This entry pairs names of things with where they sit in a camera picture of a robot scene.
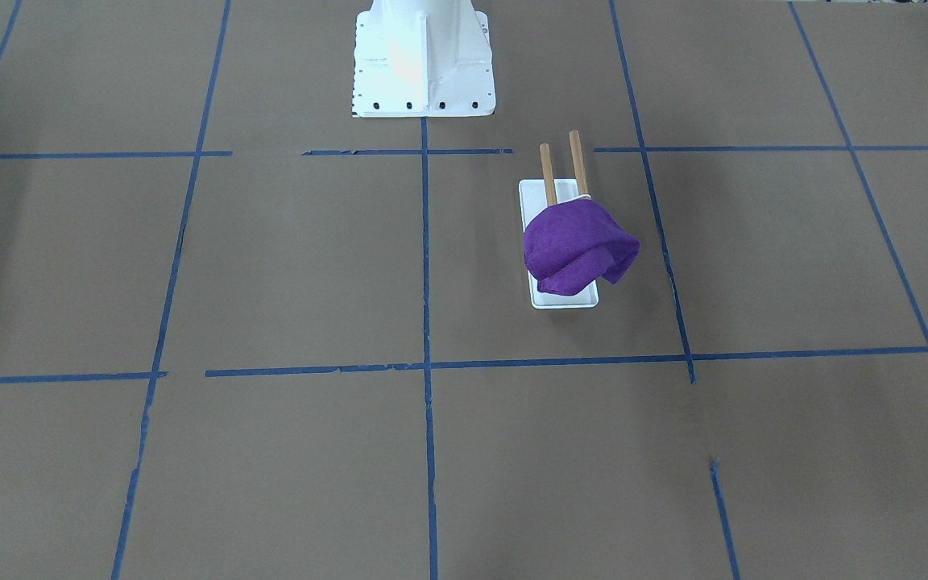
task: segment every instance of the crumpled towel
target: crumpled towel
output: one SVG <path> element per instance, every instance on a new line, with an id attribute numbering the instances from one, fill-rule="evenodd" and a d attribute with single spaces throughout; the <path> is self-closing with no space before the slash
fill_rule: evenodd
<path id="1" fill-rule="evenodd" d="M 574 296 L 603 276 L 616 284 L 640 253 L 640 241 L 592 199 L 542 210 L 525 228 L 525 266 L 546 294 Z"/>

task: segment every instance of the white tray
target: white tray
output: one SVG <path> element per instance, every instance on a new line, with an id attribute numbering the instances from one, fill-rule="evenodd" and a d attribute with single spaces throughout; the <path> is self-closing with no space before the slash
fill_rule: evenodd
<path id="1" fill-rule="evenodd" d="M 575 180 L 553 180 L 557 187 L 557 203 L 566 203 L 578 199 L 578 185 Z M 518 184 L 520 204 L 522 205 L 522 231 L 542 210 L 546 209 L 546 187 L 542 180 L 521 180 Z M 590 309 L 600 302 L 600 294 L 596 290 L 596 280 L 589 286 L 582 288 L 582 292 L 574 296 L 557 296 L 557 294 L 544 294 L 537 290 L 537 280 L 527 272 L 529 279 L 529 295 L 532 298 L 532 307 L 537 309 Z"/>

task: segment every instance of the white plastic bracket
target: white plastic bracket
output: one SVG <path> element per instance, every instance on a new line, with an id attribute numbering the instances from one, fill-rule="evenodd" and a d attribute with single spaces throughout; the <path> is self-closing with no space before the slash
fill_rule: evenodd
<path id="1" fill-rule="evenodd" d="M 496 110 L 489 19 L 471 0 L 375 0 L 357 16 L 354 59 L 356 117 Z"/>

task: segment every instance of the purple towel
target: purple towel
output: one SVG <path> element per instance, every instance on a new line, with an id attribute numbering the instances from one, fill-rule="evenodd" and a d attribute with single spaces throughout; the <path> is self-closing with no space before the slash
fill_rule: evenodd
<path id="1" fill-rule="evenodd" d="M 600 276 L 616 284 L 639 253 L 640 241 L 592 199 L 551 205 L 525 228 L 525 266 L 548 294 L 574 296 Z"/>

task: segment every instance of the wooden stick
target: wooden stick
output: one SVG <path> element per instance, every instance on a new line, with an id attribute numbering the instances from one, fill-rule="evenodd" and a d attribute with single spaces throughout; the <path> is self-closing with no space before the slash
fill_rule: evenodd
<path id="1" fill-rule="evenodd" d="M 546 208 L 557 204 L 557 187 L 553 184 L 553 161 L 549 160 L 549 144 L 539 146 L 539 161 L 542 162 L 542 183 L 546 186 Z"/>
<path id="2" fill-rule="evenodd" d="M 586 180 L 586 158 L 582 157 L 582 139 L 578 131 L 568 133 L 571 142 L 571 162 L 575 165 L 575 181 L 578 183 L 578 195 L 589 195 L 590 184 Z"/>

